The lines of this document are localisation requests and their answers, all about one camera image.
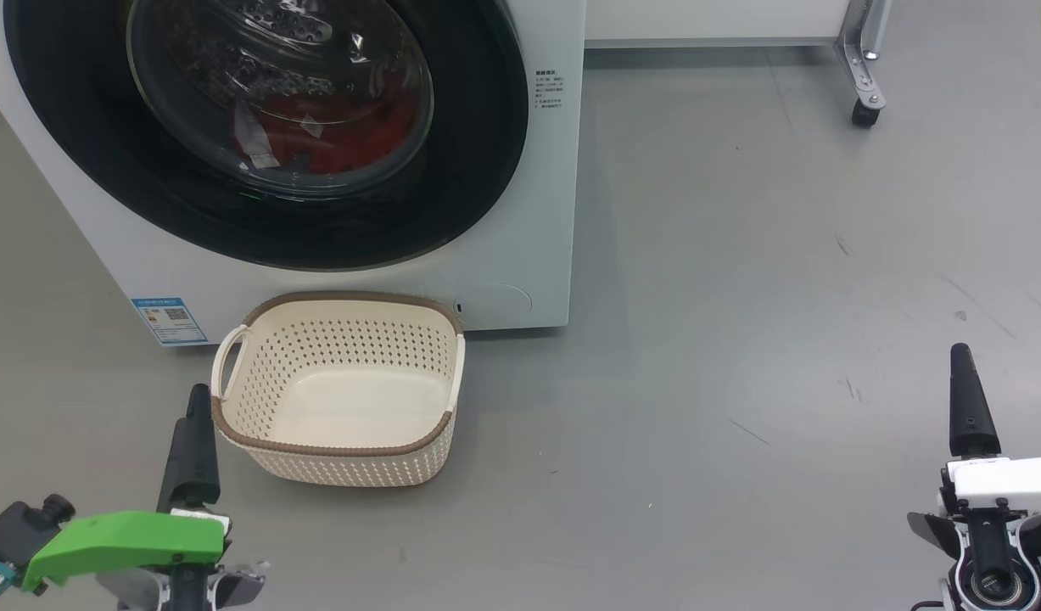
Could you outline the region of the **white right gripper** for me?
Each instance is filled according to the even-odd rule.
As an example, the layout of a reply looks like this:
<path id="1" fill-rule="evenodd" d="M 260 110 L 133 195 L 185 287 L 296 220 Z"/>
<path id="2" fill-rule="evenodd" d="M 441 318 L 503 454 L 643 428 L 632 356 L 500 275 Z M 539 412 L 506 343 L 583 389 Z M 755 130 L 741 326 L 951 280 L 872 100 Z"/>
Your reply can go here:
<path id="1" fill-rule="evenodd" d="M 939 599 L 910 611 L 1041 611 L 1041 457 L 998 457 L 970 346 L 953 345 L 949 357 L 949 449 L 965 461 L 940 472 L 937 512 L 911 512 L 908 525 L 954 564 Z"/>

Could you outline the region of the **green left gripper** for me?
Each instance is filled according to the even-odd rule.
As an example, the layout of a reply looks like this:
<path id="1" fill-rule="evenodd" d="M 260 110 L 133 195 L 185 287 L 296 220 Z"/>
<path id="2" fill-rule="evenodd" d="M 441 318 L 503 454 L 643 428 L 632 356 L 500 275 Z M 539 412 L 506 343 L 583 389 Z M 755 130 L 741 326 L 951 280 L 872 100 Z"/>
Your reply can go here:
<path id="1" fill-rule="evenodd" d="M 221 495 L 206 384 L 192 387 L 189 406 L 171 438 L 157 509 L 214 504 Z M 118 611 L 229 611 L 263 591 L 266 562 L 225 564 L 232 520 L 205 510 L 125 511 L 67 524 L 21 572 L 20 590 L 91 575 Z"/>

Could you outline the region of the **red clothes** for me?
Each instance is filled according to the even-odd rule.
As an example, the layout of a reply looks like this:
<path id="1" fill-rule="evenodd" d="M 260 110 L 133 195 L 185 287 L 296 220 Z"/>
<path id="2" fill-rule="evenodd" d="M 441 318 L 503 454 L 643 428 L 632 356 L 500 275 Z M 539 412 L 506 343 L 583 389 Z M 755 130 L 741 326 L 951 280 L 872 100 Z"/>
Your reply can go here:
<path id="1" fill-rule="evenodd" d="M 330 177 L 376 164 L 400 149 L 418 124 L 418 102 L 358 102 L 349 94 L 272 94 L 238 101 L 232 136 L 255 169 L 289 169 Z"/>

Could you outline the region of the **washing machine door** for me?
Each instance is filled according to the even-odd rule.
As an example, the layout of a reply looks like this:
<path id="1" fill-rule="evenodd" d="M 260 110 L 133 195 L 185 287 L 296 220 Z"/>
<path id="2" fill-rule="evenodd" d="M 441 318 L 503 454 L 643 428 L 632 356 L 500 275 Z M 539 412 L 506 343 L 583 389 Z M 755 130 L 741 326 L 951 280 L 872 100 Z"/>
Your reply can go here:
<path id="1" fill-rule="evenodd" d="M 83 174 L 155 227 L 261 266 L 388 266 L 485 217 L 520 161 L 528 85 L 506 0 L 0 0 L 24 100 Z M 255 169 L 232 109 L 272 94 L 404 99 L 384 160 Z"/>

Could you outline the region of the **cream perforated basket brown rim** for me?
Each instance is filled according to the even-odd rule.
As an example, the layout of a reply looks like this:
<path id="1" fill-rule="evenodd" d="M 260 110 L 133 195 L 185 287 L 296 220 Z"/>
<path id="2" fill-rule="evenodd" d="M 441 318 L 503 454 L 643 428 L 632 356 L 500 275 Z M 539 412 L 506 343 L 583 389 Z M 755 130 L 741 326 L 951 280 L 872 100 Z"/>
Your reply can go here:
<path id="1" fill-rule="evenodd" d="M 281 479 L 421 485 L 449 459 L 465 359 L 462 322 L 433 300 L 279 295 L 219 343 L 211 418 Z"/>

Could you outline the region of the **white front-load washing machine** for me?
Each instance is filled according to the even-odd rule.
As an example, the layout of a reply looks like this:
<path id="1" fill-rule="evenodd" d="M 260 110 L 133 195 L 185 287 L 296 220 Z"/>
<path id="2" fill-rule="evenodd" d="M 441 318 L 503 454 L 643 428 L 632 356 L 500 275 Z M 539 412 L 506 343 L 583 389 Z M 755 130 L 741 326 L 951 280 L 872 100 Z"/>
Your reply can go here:
<path id="1" fill-rule="evenodd" d="M 219 255 L 117 205 L 44 131 L 0 34 L 0 111 L 120 291 L 182 298 L 209 345 L 279 295 L 414 295 L 447 306 L 466 330 L 562 328 L 572 246 L 587 0 L 506 0 L 520 43 L 529 121 L 520 161 L 468 231 L 416 258 L 347 271 L 271 268 Z"/>

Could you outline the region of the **blue energy label sticker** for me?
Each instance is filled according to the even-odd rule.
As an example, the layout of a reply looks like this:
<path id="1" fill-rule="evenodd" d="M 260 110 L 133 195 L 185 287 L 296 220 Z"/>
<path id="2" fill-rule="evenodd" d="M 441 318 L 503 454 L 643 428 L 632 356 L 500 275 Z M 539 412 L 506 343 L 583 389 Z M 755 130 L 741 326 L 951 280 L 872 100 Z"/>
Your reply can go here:
<path id="1" fill-rule="evenodd" d="M 161 345 L 210 343 L 182 298 L 132 299 L 132 305 Z"/>

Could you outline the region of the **white partition panel on casters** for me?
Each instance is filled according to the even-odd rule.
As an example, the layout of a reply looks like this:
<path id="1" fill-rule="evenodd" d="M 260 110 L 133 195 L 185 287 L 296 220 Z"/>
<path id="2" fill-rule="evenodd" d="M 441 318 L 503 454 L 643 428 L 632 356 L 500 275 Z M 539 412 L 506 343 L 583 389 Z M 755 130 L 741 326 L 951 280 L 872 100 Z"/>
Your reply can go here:
<path id="1" fill-rule="evenodd" d="M 893 0 L 587 0 L 590 49 L 834 47 L 869 128 L 887 104 L 878 59 Z"/>

